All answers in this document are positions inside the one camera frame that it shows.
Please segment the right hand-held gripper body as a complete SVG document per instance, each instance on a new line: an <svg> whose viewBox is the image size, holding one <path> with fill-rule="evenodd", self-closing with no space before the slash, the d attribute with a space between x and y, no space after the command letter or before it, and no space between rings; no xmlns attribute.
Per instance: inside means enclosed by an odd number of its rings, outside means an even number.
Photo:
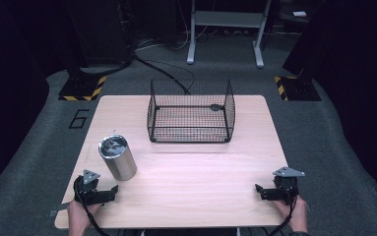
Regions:
<svg viewBox="0 0 377 236"><path fill-rule="evenodd" d="M290 167L282 167L274 172L275 189L270 193L270 201L283 201L290 205L298 195L297 178L304 177L303 171L295 170Z"/></svg>

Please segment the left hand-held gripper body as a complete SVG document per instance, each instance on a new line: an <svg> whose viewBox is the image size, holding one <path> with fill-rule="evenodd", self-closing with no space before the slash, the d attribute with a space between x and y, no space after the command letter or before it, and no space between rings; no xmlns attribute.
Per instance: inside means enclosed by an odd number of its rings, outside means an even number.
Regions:
<svg viewBox="0 0 377 236"><path fill-rule="evenodd" d="M99 177L99 174L85 169L74 181L74 200L87 206L109 202L110 193L96 189Z"/></svg>

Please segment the person's right hand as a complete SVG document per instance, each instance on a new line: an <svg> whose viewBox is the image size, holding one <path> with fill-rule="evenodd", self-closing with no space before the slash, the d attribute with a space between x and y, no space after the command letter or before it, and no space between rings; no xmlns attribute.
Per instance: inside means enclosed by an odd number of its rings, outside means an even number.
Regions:
<svg viewBox="0 0 377 236"><path fill-rule="evenodd" d="M291 215L289 226L294 233L308 233L307 225L307 202L300 196L295 199L295 206L292 214L290 214L290 206L285 205L281 201L272 201L272 204L280 211L283 218Z"/></svg>

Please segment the person's left hand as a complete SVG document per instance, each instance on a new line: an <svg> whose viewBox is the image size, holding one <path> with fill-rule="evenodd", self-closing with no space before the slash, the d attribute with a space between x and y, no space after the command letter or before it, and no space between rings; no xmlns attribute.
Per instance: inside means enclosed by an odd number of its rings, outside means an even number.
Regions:
<svg viewBox="0 0 377 236"><path fill-rule="evenodd" d="M75 200L67 207L69 221L69 236L84 236L91 222L84 207Z"/></svg>

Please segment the stainless steel cup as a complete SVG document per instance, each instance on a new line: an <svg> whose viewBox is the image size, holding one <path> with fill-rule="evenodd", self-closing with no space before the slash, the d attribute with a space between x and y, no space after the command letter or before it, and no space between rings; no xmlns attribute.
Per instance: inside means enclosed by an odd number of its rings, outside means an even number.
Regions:
<svg viewBox="0 0 377 236"><path fill-rule="evenodd" d="M114 134L103 138L98 152L116 180L127 181L136 175L137 165L124 137Z"/></svg>

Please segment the grey flat tab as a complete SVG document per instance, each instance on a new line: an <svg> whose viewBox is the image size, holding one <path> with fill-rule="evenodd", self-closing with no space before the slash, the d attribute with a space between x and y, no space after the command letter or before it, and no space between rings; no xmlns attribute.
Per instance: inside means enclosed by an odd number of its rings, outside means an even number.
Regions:
<svg viewBox="0 0 377 236"><path fill-rule="evenodd" d="M51 209L48 212L47 216L48 217L56 217L56 215L59 211L67 209L68 206L69 206L69 203L63 203L63 204L57 206L55 209Z"/></svg>

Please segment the black base with hazard stripes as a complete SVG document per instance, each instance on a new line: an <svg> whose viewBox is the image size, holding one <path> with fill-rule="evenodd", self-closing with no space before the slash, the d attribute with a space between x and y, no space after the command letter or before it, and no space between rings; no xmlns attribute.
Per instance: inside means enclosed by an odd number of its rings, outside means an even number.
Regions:
<svg viewBox="0 0 377 236"><path fill-rule="evenodd" d="M58 99L68 101L95 100L101 92L106 77L89 76L79 82L69 79L60 90Z"/></svg>
<svg viewBox="0 0 377 236"><path fill-rule="evenodd" d="M303 82L297 77L275 76L281 99L284 101L320 101L321 97L311 81Z"/></svg>

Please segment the white metal stand frame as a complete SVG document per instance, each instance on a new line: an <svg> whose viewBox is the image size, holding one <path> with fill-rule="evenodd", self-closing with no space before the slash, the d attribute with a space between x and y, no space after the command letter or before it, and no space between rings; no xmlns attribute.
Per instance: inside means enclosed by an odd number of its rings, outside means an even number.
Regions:
<svg viewBox="0 0 377 236"><path fill-rule="evenodd" d="M195 61L196 51L196 27L232 27L244 29L258 29L256 39L252 42L255 56L255 63L259 69L264 68L262 56L261 41L265 31L267 19L272 0L265 0L265 8L262 13L244 13L244 12L219 12L219 11L200 11L196 9L196 0L191 0L191 28L190 43L186 62L192 65Z"/></svg>

